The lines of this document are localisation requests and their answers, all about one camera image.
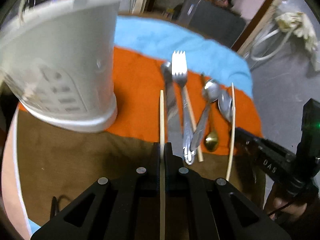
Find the knife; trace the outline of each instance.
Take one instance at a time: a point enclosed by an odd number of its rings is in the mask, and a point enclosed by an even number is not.
[[[179,156],[184,160],[181,123],[177,106],[177,99],[173,87],[171,63],[164,62],[161,65],[161,71],[164,78],[165,87],[168,142],[171,143],[173,155]]]

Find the gold spoon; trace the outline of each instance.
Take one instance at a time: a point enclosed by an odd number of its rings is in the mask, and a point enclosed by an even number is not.
[[[205,81],[203,73],[201,74],[201,80],[202,80],[202,85],[204,87],[206,81]],[[214,152],[218,147],[219,137],[218,137],[217,131],[214,128],[213,112],[212,112],[211,108],[210,108],[210,112],[209,112],[209,127],[210,127],[210,133],[205,137],[204,145],[209,152]]]

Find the screw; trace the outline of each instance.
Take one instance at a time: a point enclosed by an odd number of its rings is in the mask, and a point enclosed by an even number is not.
[[[102,177],[102,178],[98,179],[98,183],[99,183],[100,185],[105,185],[105,184],[108,183],[108,179],[105,178],[105,177]]]
[[[226,180],[225,179],[217,179],[217,184],[220,185],[220,186],[224,186],[227,184]]]
[[[139,173],[139,174],[143,174],[143,173],[145,173],[147,171],[147,169],[145,168],[145,167],[139,167],[139,168],[137,168],[137,173]]]
[[[187,174],[187,173],[189,172],[189,170],[188,170],[188,168],[181,167],[181,168],[179,169],[179,172],[180,172],[181,174]]]

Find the blue fabric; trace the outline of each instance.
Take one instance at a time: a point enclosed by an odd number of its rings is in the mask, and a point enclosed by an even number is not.
[[[38,226],[36,223],[29,219],[29,224],[31,227],[31,233],[34,234],[41,226]]]
[[[226,86],[233,82],[252,98],[252,78],[243,58],[231,49],[178,25],[156,19],[118,16],[115,44],[168,61],[174,51],[184,50],[188,69],[204,72]]]

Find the fork tines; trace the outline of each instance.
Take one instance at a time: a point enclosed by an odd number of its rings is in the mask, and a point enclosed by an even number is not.
[[[172,68],[172,74],[174,75],[183,75],[187,73],[188,69],[187,69],[185,51],[173,52],[171,68]]]

